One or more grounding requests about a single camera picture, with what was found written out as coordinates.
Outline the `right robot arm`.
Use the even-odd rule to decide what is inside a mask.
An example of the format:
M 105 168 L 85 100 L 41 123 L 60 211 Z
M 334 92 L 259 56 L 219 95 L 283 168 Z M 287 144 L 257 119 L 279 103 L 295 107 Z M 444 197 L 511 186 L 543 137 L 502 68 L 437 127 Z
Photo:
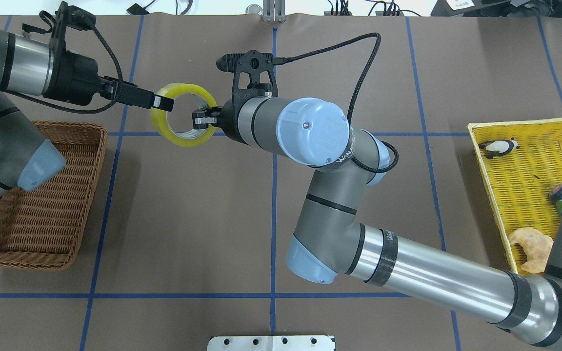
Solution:
M 403 238 L 507 269 L 483 188 L 469 122 L 562 117 L 562 97 L 466 103 L 423 96 L 390 112 L 371 104 L 358 122 L 392 142 L 399 166 L 368 191 L 359 217 Z M 340 351 L 532 351 L 485 322 L 340 275 L 332 285 L 290 273 L 284 257 L 310 172 L 284 157 L 228 140 L 181 152 L 201 191 L 193 214 L 203 238 L 201 302 L 181 351 L 220 335 L 330 334 Z

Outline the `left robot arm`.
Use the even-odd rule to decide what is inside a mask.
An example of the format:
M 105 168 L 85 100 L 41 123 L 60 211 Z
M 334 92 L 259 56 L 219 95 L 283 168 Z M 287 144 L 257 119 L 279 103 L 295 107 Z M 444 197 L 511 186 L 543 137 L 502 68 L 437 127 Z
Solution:
M 141 89 L 122 78 L 100 77 L 93 58 L 67 50 L 65 30 L 91 30 L 101 38 L 95 20 L 50 20 L 49 44 L 0 30 L 0 200 L 15 187 L 38 188 L 65 167 L 65 158 L 8 95 L 47 105 L 47 100 L 87 106 L 98 94 L 116 103 L 170 112 L 173 100 Z

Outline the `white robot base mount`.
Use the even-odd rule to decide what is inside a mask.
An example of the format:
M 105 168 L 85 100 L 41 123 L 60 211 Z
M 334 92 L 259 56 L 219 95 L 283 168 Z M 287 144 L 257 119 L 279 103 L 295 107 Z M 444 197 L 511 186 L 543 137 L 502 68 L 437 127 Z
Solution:
M 218 336 L 210 339 L 208 351 L 336 351 L 334 336 L 259 335 Z

